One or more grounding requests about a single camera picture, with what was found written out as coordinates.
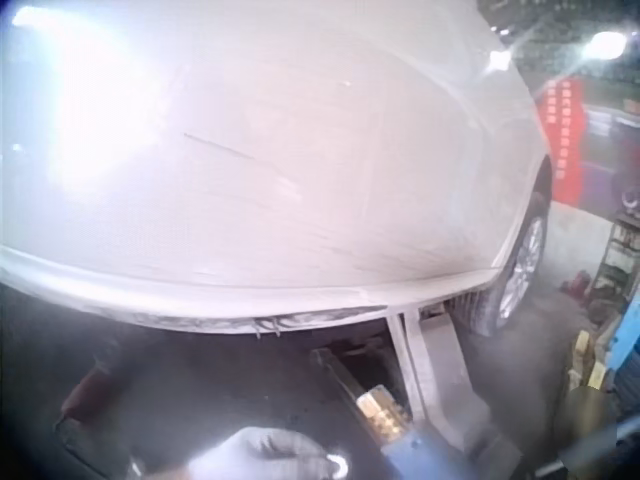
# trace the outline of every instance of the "wheel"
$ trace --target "wheel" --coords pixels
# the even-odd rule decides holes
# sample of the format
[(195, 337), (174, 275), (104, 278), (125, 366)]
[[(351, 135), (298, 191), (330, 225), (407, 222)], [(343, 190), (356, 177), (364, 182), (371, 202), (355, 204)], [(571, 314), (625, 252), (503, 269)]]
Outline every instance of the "wheel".
[(492, 336), (504, 327), (525, 297), (544, 252), (549, 201), (534, 192), (513, 251), (498, 278), (485, 290), (449, 302), (454, 319), (474, 333)]

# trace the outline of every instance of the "white glove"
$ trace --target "white glove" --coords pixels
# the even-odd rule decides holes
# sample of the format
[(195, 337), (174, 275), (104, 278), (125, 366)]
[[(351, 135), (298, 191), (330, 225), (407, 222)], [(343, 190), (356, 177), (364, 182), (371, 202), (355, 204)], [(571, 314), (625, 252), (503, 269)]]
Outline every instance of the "white glove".
[(248, 427), (188, 465), (191, 480), (330, 480), (327, 452), (297, 432)]

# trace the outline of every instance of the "red sign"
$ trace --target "red sign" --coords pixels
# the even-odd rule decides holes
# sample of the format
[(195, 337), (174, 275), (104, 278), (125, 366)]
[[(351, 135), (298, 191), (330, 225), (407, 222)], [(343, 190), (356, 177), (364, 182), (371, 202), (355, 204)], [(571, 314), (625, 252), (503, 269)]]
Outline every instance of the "red sign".
[(582, 84), (575, 78), (545, 85), (538, 106), (553, 162), (553, 199), (577, 207), (582, 195), (580, 143), (585, 130)]

